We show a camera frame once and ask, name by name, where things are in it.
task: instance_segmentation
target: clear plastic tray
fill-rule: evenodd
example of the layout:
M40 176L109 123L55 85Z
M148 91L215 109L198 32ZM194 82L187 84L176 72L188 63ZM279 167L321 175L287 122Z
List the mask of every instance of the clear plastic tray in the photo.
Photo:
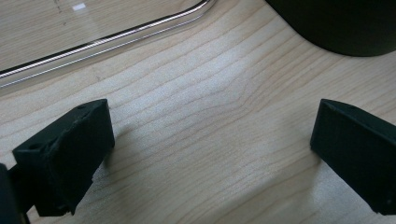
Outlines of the clear plastic tray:
M22 88L27 80L42 81L120 52L115 49L167 34L199 19L215 2L4 1L0 3L0 95Z

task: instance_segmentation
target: shiny metal edge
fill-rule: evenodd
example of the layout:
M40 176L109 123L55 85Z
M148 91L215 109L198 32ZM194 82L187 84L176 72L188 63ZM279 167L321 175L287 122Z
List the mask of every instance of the shiny metal edge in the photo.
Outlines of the shiny metal edge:
M217 0L202 0L197 5L170 16L162 17L131 29L109 35L90 43L50 55L30 63L0 71L0 91L34 77L70 66L148 37L191 23L213 7Z

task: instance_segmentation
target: black round object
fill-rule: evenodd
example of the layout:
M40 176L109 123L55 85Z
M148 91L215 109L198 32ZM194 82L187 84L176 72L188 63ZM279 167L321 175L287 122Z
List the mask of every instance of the black round object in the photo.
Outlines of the black round object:
M396 50L396 0L266 0L312 43L350 56Z

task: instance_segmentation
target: white spot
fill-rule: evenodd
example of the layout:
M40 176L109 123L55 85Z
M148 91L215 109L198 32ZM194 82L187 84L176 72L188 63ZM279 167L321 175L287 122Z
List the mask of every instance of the white spot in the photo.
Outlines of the white spot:
M83 8L85 8L85 4L83 4L83 3L73 6L73 10L75 10L75 11L83 9Z

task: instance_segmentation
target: wooden table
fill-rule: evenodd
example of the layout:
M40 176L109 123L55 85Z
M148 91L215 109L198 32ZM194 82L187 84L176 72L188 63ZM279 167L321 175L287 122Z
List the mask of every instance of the wooden table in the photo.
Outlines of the wooden table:
M72 217L34 223L395 223L309 148L321 98L396 124L396 52L350 58L264 1L219 0L192 29L0 98L0 161L107 98L116 147Z

